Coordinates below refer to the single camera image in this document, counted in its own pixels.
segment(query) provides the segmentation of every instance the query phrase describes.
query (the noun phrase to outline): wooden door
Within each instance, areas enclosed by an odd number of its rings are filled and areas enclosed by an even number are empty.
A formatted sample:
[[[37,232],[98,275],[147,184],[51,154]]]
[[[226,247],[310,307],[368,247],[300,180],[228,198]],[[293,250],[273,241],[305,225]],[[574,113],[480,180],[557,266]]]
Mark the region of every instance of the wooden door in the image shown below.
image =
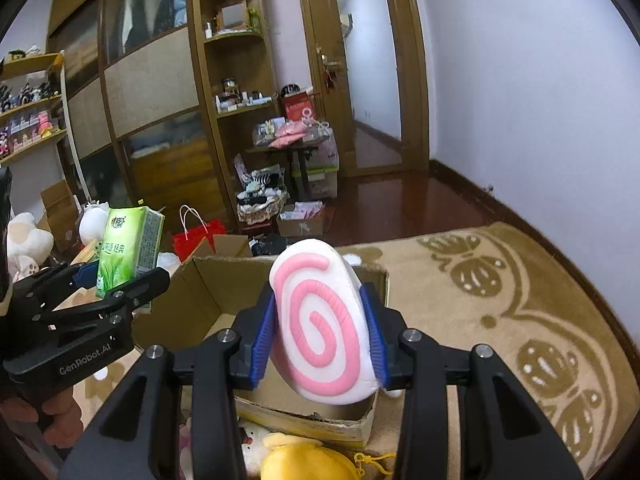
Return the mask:
[[[342,174],[426,168],[426,67],[416,1],[301,1],[316,106],[334,128]]]

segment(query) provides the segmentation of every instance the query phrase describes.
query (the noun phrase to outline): red gift bag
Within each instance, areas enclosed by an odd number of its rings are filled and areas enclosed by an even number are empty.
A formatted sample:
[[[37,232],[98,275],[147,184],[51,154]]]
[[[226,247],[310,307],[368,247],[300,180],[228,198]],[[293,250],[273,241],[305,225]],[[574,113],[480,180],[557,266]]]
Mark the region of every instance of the red gift bag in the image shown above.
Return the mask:
[[[184,215],[182,214],[183,208],[186,208]],[[196,215],[202,225],[187,231],[187,226],[184,224],[187,218],[187,213],[193,213]],[[212,221],[205,223],[200,214],[193,207],[189,207],[187,205],[180,206],[180,222],[182,223],[184,232],[174,235],[174,251],[178,255],[178,258],[180,258],[181,262],[191,256],[191,253],[196,250],[196,247],[200,244],[203,238],[206,238],[209,241],[209,245],[215,251],[216,248],[213,245],[213,235],[226,234],[225,227],[219,219],[214,218]]]

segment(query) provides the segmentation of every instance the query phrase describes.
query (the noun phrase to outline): human hand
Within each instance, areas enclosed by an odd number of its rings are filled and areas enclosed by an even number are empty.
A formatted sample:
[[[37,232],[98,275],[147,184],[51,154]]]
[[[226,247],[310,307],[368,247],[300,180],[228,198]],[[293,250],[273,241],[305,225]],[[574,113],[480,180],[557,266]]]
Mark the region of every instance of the human hand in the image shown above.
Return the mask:
[[[60,449],[72,447],[84,431],[82,411],[74,400],[73,393],[73,388],[70,388],[42,405],[42,411],[54,417],[53,423],[43,433],[45,442],[50,446]],[[11,397],[0,402],[0,414],[5,420],[38,421],[38,412],[20,397]]]

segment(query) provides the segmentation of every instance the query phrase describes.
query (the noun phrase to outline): wooden shelf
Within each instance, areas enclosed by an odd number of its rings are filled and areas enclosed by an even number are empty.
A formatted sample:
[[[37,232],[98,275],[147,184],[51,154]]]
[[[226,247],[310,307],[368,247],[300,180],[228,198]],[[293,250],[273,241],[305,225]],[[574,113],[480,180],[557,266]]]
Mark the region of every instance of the wooden shelf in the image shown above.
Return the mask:
[[[231,117],[234,115],[238,115],[238,114],[244,114],[246,112],[253,112],[254,110],[260,110],[262,108],[269,108],[271,106],[273,106],[273,99],[267,103],[263,103],[261,105],[252,105],[252,106],[242,106],[240,108],[238,108],[238,110],[234,110],[233,112],[224,112],[221,114],[218,114],[218,118],[222,119],[223,117]]]
[[[262,35],[254,32],[252,30],[247,30],[245,32],[228,32],[226,34],[220,34],[218,36],[214,36],[213,38],[209,38],[208,40],[204,40],[205,43],[215,43],[217,41],[231,40],[232,38],[259,38],[263,40]]]
[[[59,140],[64,139],[65,136],[66,136],[66,130],[58,130],[55,133],[51,134],[46,139],[37,140],[36,142],[30,144],[29,146],[25,146],[23,149],[18,150],[17,152],[12,153],[11,155],[7,155],[5,158],[0,158],[0,166],[6,166],[11,162],[15,162],[16,160],[23,158],[25,155],[29,155],[29,153],[32,152],[32,150],[37,150],[42,146],[44,146],[45,144],[58,142]]]
[[[25,105],[22,106],[17,106],[15,108],[11,108],[10,110],[5,111],[3,114],[0,114],[0,121],[6,119],[7,117],[10,117],[14,114],[23,112],[25,110],[28,110],[29,108],[36,108],[39,105],[45,105],[45,104],[50,104],[53,103],[55,101],[59,101],[60,99],[62,99],[62,95],[54,95],[53,97],[47,97],[46,99],[40,99],[40,101],[33,101],[31,103],[27,103]]]
[[[12,79],[14,77],[20,77],[21,75],[27,75],[34,72],[41,72],[48,69],[56,57],[59,56],[59,52],[52,54],[41,54],[40,56],[25,57],[23,59],[17,59],[15,61],[5,61],[2,74],[0,74],[0,80]]]

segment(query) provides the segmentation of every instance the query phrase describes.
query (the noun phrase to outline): paper bag handle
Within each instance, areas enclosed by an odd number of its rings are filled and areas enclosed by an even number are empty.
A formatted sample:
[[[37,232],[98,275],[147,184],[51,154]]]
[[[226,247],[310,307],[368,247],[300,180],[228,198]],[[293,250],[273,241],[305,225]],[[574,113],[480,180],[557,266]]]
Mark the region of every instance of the paper bag handle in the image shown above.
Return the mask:
[[[184,212],[184,215],[182,214],[182,208],[185,207],[187,208],[187,211]],[[202,227],[204,227],[204,231],[209,234],[209,230],[207,229],[207,225],[204,223],[204,220],[202,219],[202,217],[200,216],[200,213],[198,213],[193,207],[189,207],[186,204],[182,204],[180,206],[180,222],[182,223],[182,228],[184,229],[184,237],[188,240],[189,239],[189,235],[187,234],[187,226],[184,224],[186,219],[187,219],[187,213],[193,213],[194,215],[196,215],[196,217],[198,218],[198,220],[200,220],[200,223],[202,224]]]

